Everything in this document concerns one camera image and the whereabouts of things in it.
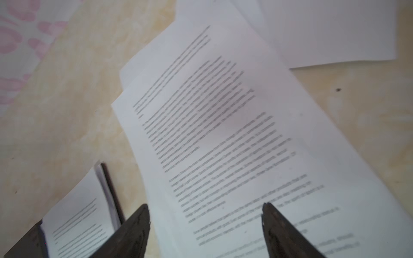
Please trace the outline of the large text sheet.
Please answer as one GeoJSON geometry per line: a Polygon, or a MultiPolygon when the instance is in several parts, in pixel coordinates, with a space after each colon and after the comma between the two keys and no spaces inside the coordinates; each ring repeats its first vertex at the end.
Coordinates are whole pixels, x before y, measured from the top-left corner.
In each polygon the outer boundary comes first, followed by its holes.
{"type": "Polygon", "coordinates": [[[231,4],[171,30],[112,104],[163,257],[268,257],[266,202],[329,258],[412,257],[412,217],[231,4]]]}

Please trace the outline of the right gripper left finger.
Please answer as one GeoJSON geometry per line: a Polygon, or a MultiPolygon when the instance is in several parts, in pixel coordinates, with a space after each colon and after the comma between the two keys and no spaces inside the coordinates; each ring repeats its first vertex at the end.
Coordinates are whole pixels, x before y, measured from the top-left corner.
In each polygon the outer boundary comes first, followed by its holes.
{"type": "Polygon", "coordinates": [[[143,204],[91,257],[144,258],[150,228],[149,208],[143,204]]]}

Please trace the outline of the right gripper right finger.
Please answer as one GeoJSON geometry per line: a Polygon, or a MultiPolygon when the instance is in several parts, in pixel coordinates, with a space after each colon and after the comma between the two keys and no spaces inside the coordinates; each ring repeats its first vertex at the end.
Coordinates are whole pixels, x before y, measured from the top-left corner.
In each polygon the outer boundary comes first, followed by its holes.
{"type": "Polygon", "coordinates": [[[273,204],[263,204],[261,221],[269,257],[325,258],[273,204]]]}

